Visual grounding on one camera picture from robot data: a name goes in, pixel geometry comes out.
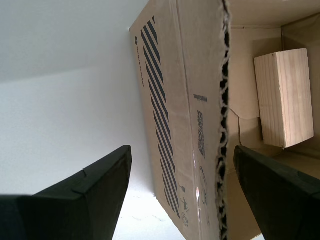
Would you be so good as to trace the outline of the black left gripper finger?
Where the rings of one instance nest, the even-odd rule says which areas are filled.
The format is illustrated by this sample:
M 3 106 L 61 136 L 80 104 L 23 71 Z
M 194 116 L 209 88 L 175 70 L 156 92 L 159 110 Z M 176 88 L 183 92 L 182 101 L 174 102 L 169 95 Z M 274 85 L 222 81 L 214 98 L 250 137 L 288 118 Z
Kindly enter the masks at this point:
M 132 149 L 124 145 L 34 195 L 2 195 L 1 239 L 112 239 L 131 168 Z
M 320 181 L 244 146 L 233 158 L 242 191 L 266 240 L 320 238 Z

